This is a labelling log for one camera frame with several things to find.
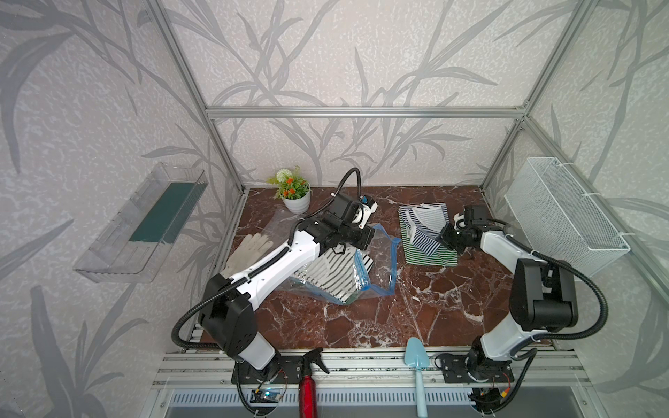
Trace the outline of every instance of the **plastic bag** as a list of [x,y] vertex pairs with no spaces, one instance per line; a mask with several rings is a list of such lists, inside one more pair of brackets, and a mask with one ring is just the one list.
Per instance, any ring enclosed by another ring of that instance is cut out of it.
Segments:
[[[298,219],[299,215],[279,207],[262,233],[269,236],[274,247],[283,245]],[[367,250],[360,251],[351,245],[329,249],[276,289],[338,305],[395,294],[397,247],[401,239],[388,235],[380,224],[370,226],[376,231]]]

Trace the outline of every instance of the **potted plant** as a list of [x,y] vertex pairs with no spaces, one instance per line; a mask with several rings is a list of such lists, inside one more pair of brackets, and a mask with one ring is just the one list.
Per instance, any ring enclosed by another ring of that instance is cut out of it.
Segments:
[[300,214],[309,209],[311,188],[309,182],[300,176],[300,167],[295,166],[292,171],[280,169],[267,183],[279,186],[275,198],[282,199],[289,211]]

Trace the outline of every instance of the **blue and white striped fabric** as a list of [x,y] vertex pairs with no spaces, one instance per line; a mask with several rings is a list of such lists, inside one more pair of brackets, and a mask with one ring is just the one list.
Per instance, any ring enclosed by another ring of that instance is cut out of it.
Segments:
[[409,242],[427,256],[433,255],[440,245],[436,241],[442,228],[446,226],[448,212],[446,204],[411,206],[402,205],[399,208],[400,218],[404,218],[409,235]]

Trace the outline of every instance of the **white flower pot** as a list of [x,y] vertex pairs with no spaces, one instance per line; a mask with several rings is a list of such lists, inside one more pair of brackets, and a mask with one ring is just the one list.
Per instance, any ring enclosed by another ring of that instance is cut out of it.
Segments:
[[283,199],[289,211],[299,215],[300,213],[304,213],[307,211],[307,209],[309,209],[309,203],[311,202],[311,190],[309,190],[309,193],[305,194],[299,199],[284,199],[283,197],[281,199]]

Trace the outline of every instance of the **black cable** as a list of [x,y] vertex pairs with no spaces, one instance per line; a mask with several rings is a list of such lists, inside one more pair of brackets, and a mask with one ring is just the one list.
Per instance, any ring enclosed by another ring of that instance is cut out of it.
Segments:
[[244,396],[244,393],[242,392],[242,384],[240,383],[240,368],[239,364],[235,364],[235,379],[237,380],[237,395],[240,396],[240,401],[242,402],[242,405],[244,405],[244,408],[246,408],[246,411],[249,411],[250,413],[254,414],[254,417],[264,417],[265,415],[269,415],[274,410],[276,409],[277,406],[279,405],[274,405],[274,408],[267,412],[260,412],[259,409],[253,409],[251,405],[246,401],[246,397]]
[[[604,296],[604,293],[599,289],[599,287],[592,281],[590,278],[588,278],[585,274],[579,272],[575,268],[573,268],[570,264],[563,262],[561,260],[557,260],[555,258],[549,257],[545,254],[542,254],[538,251],[532,250],[530,247],[527,245],[523,244],[519,240],[515,239],[512,235],[506,234],[506,238],[512,242],[513,244],[519,246],[523,250],[529,252],[531,255],[541,258],[542,260],[549,262],[550,264],[553,264],[555,266],[558,266],[560,268],[563,268],[564,270],[567,270],[568,272],[572,273],[574,276],[577,276],[580,278],[583,283],[586,284],[592,290],[592,292],[595,294],[595,297],[597,298],[597,301],[599,302],[599,317],[595,321],[590,328],[587,330],[581,331],[581,332],[574,332],[571,334],[557,334],[553,332],[546,332],[543,334],[536,334],[532,336],[531,338],[526,338],[525,340],[521,341],[518,343],[516,346],[514,346],[511,351],[510,355],[513,358],[516,353],[520,350],[522,350],[524,347],[526,347],[528,344],[530,344],[533,340],[540,340],[544,338],[548,338],[551,340],[580,340],[581,338],[587,338],[589,336],[594,335],[595,333],[599,332],[604,325],[606,324],[607,319],[609,318],[609,304],[606,301],[606,297]],[[524,358],[527,358],[528,354],[522,354],[521,356],[517,357],[516,359],[522,360]]]
[[221,348],[219,347],[218,344],[215,342],[190,342],[186,340],[182,340],[181,337],[179,336],[179,331],[181,330],[181,327],[191,319],[193,315],[198,313],[202,308],[204,308],[206,305],[214,302],[215,300],[218,300],[225,296],[226,294],[232,292],[236,288],[240,287],[242,284],[248,282],[247,278],[241,278],[238,281],[231,283],[227,285],[226,287],[223,288],[220,292],[216,293],[214,296],[210,297],[207,300],[204,300],[194,307],[188,309],[188,312],[186,312],[178,321],[176,324],[174,324],[174,328],[172,328],[172,342],[174,342],[176,345],[183,347],[183,348],[189,348],[192,350],[220,350]]
[[[348,170],[346,172],[346,174],[344,174],[344,177],[342,177],[341,181],[337,185],[337,189],[335,190],[333,196],[330,197],[328,202],[325,205],[323,205],[322,207],[320,207],[318,210],[316,210],[315,212],[310,213],[309,215],[307,215],[306,217],[312,217],[312,216],[320,213],[326,207],[328,207],[334,201],[335,196],[337,196],[339,194],[342,187],[344,187],[344,183],[346,183],[346,180],[348,180],[349,177],[351,176],[351,174],[353,174],[353,173],[356,174],[356,178],[357,178],[358,195],[361,195],[362,184],[361,184],[360,170],[357,167],[353,167],[350,170]],[[290,251],[290,247],[292,246],[293,239],[294,239],[294,236],[295,236],[295,231],[297,230],[299,222],[300,221],[297,221],[290,229],[290,236],[288,237],[288,243],[287,243],[288,246],[284,247],[284,249],[282,249],[274,257],[272,257],[272,259],[268,260],[265,264],[263,264],[262,266],[258,267],[256,270],[249,273],[248,278],[242,278],[242,279],[239,279],[238,281],[236,281],[232,284],[227,285],[220,292],[216,293],[214,296],[212,296],[209,299],[204,300],[204,301],[198,303],[197,305],[195,305],[194,307],[190,308],[188,310],[188,312],[186,312],[177,321],[177,323],[172,328],[172,335],[171,335],[172,342],[174,342],[177,346],[180,346],[180,347],[183,347],[183,348],[188,348],[188,349],[191,349],[191,350],[220,350],[220,346],[218,344],[216,344],[215,342],[189,342],[189,341],[183,340],[179,336],[179,331],[181,330],[181,327],[184,326],[184,324],[193,315],[198,313],[198,311],[200,311],[206,305],[214,302],[215,300],[218,300],[218,299],[222,298],[226,294],[230,293],[232,290],[234,290],[234,289],[240,287],[242,284],[248,282],[249,279],[252,279],[252,278],[256,277],[258,274],[264,272],[269,267],[271,267],[274,263],[276,263],[279,259],[281,259],[281,257],[286,255]]]
[[309,217],[312,217],[314,215],[318,215],[320,212],[323,211],[323,209],[328,207],[330,205],[330,203],[335,201],[335,196],[337,196],[339,194],[341,189],[344,187],[344,183],[346,183],[346,180],[348,180],[349,177],[351,176],[351,174],[353,174],[353,173],[355,173],[355,176],[356,176],[356,180],[357,180],[357,184],[358,184],[358,199],[360,199],[360,197],[362,196],[362,180],[360,178],[360,169],[358,169],[358,167],[353,167],[350,170],[348,170],[346,172],[346,174],[344,174],[344,177],[341,178],[341,181],[339,181],[339,184],[337,185],[337,189],[334,190],[334,193],[332,194],[332,196],[330,196],[330,199],[328,199],[328,201],[323,206],[319,207],[316,211],[313,211],[312,213],[309,213],[308,215],[306,215],[305,218],[309,218]]
[[488,218],[490,222],[495,222],[495,223],[501,223],[502,225],[508,225],[508,222],[503,221],[501,219],[495,219],[495,218]]
[[488,411],[485,411],[484,409],[481,409],[481,410],[477,409],[477,411],[479,411],[479,412],[481,412],[485,415],[493,415],[493,414],[501,411],[502,409],[504,409],[513,400],[513,398],[518,393],[518,390],[520,389],[520,385],[522,384],[522,380],[525,379],[525,375],[527,374],[527,371],[530,369],[530,364],[532,364],[532,362],[534,361],[534,359],[537,355],[537,349],[533,348],[532,350],[529,350],[528,353],[530,353],[530,355],[527,358],[527,362],[522,367],[520,375],[516,379],[515,385],[513,385],[513,388],[511,389],[511,392],[509,392],[506,395],[506,398],[504,398],[504,401],[502,402],[502,404],[500,406],[498,406],[497,408],[489,409]]

